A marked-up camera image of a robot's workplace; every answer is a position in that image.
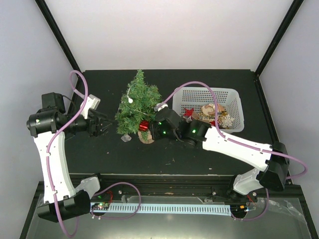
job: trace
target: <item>christmas decoration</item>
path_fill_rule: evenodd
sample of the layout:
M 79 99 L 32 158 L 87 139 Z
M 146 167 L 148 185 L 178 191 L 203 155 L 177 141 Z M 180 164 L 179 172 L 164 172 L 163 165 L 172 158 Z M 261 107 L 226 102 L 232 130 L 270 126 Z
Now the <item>christmas decoration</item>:
M 183 116 L 187 116 L 187 117 L 190 117 L 194 112 L 194 108 L 191 108 L 190 110 L 184 108 L 184 110 L 185 110 L 185 114 Z
M 225 111 L 225 108 L 217 103 L 218 112 Z M 209 103 L 201 108 L 202 112 L 206 116 L 213 116 L 215 114 L 215 104 Z
M 115 115 L 118 121 L 119 134 L 140 132 L 143 139 L 148 139 L 147 131 L 139 131 L 144 120 L 151 122 L 155 118 L 154 107 L 161 102 L 157 86 L 144 82 L 144 73 L 138 70 L 134 79 L 128 84 L 128 89 L 122 95 L 119 111 Z
M 146 120 L 143 120 L 141 123 L 140 123 L 140 127 L 139 127 L 139 130 L 140 131 L 147 131 L 148 128 L 149 128 L 149 122 L 146 121 Z
M 218 121 L 220 122 L 218 125 L 220 125 L 222 128 L 230 128 L 233 125 L 234 120 L 235 119 L 230 115 L 220 116 L 218 117 Z
M 146 138 L 143 137 L 142 133 L 146 133 L 147 137 Z M 154 142 L 154 140 L 152 139 L 152 135 L 151 135 L 151 132 L 150 132 L 149 129 L 147 131 L 139 131 L 138 135 L 139 135 L 140 141 L 142 143 L 147 143 L 148 144 L 148 143 L 153 143 Z
M 199 113 L 198 115 L 200 117 L 200 120 L 202 120 L 204 122 L 208 122 L 209 123 L 209 122 L 215 120 L 215 115 L 207 116 L 203 112 Z

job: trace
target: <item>laundry basket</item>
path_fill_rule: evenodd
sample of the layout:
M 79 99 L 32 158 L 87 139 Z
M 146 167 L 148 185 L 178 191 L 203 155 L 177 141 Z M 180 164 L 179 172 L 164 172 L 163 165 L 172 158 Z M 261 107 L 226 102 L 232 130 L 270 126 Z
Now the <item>laundry basket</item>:
M 243 108 L 239 94 L 234 89 L 211 88 L 215 93 L 217 102 L 225 107 L 226 111 L 235 120 L 230 129 L 221 129 L 226 133 L 240 132 L 244 129 Z M 179 115 L 185 113 L 185 109 L 194 108 L 196 113 L 201 112 L 201 107 L 214 103 L 211 93 L 205 87 L 183 87 L 173 96 L 173 110 Z

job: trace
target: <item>wooden ornament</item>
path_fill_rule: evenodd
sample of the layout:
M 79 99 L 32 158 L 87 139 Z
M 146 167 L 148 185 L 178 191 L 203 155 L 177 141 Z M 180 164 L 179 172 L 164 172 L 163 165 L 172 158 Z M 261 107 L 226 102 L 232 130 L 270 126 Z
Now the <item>wooden ornament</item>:
M 218 112 L 225 111 L 225 108 L 221 106 L 219 103 L 217 103 L 217 106 L 218 106 Z M 204 113 L 204 115 L 213 116 L 215 114 L 215 104 L 209 103 L 205 106 L 202 106 L 201 110 Z
M 199 117 L 199 114 L 198 113 L 196 113 L 196 112 L 193 112 L 192 113 L 192 115 L 191 115 L 191 117 L 195 120 L 199 120 L 200 119 L 200 117 Z
M 142 138 L 141 132 L 140 132 L 140 131 L 138 132 L 140 141 L 141 141 L 142 143 L 146 143 L 146 144 L 153 143 L 154 140 L 152 140 L 152 135 L 151 135 L 151 132 L 150 132 L 149 129 L 147 130 L 147 133 L 148 133 L 148 139 L 147 139 L 147 140 L 144 140 L 144 139 Z

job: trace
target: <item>red wire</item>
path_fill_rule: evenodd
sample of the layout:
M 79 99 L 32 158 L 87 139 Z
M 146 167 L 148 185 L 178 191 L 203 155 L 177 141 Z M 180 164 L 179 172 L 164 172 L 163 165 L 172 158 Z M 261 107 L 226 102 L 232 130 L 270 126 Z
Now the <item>red wire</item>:
M 106 193 L 110 194 L 110 200 L 109 200 L 109 203 L 111 203 L 111 202 L 112 202 L 112 200 L 113 200 L 113 193 L 112 193 L 112 191 L 107 191 Z
M 247 198 L 248 198 L 249 201 L 251 201 L 254 205 L 256 205 L 256 203 L 254 203 L 254 201 L 251 199 L 251 197 L 249 197 L 249 195 L 247 195 Z

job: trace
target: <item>red star ornament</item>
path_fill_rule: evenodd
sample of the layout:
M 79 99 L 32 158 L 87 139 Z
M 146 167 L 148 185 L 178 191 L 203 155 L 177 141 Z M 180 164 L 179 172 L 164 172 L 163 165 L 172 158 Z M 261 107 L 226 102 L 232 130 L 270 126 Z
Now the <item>red star ornament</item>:
M 192 116 L 192 114 L 194 112 L 194 108 L 191 108 L 190 110 L 184 108 L 184 110 L 185 110 L 185 114 L 183 114 L 183 116 L 187 116 L 187 117 Z

